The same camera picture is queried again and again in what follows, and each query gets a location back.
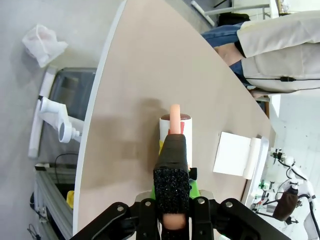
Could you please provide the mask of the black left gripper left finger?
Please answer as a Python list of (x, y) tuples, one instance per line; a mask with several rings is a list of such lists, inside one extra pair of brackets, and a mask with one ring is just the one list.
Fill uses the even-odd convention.
[(155, 184), (149, 198), (128, 206), (115, 202), (98, 215), (73, 240), (127, 240), (133, 235), (137, 240), (159, 240), (158, 228), (159, 187)]

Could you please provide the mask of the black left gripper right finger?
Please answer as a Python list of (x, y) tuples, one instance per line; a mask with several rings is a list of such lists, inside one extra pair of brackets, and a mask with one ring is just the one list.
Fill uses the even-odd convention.
[(214, 231), (230, 240), (289, 239), (234, 198), (218, 203), (200, 195), (200, 192), (190, 196), (190, 240), (213, 240)]

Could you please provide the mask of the person's left hand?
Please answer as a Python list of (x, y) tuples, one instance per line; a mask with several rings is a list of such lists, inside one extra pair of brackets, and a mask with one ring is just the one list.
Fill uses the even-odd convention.
[(267, 92), (267, 91), (263, 91), (261, 89), (257, 89), (257, 88), (254, 88), (254, 89), (250, 89), (249, 90), (250, 94), (252, 95), (252, 97), (257, 100), (259, 98), (262, 98), (264, 96), (268, 96), (270, 93)]

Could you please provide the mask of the person's right hand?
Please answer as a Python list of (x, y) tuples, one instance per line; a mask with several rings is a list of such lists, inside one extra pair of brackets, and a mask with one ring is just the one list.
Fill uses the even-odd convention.
[(231, 66), (245, 58), (234, 43), (217, 46), (214, 50), (228, 66)]

